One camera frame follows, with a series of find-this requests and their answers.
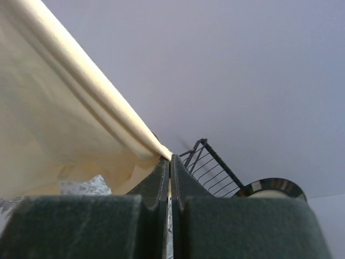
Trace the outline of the beige t shirt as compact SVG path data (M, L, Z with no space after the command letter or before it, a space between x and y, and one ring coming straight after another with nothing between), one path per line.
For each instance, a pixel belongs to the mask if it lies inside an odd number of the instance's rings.
M125 194L171 156L43 2L1 1L1 198Z

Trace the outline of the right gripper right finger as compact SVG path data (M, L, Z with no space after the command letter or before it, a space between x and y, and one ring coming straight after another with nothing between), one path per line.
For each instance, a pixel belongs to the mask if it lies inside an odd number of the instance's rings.
M218 198L171 158L174 258L331 258L310 206L292 198Z

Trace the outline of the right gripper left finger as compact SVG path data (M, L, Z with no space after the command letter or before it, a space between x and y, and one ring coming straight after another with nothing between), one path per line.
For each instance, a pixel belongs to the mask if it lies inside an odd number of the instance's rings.
M1 236L1 258L163 258L169 162L128 194L25 198Z

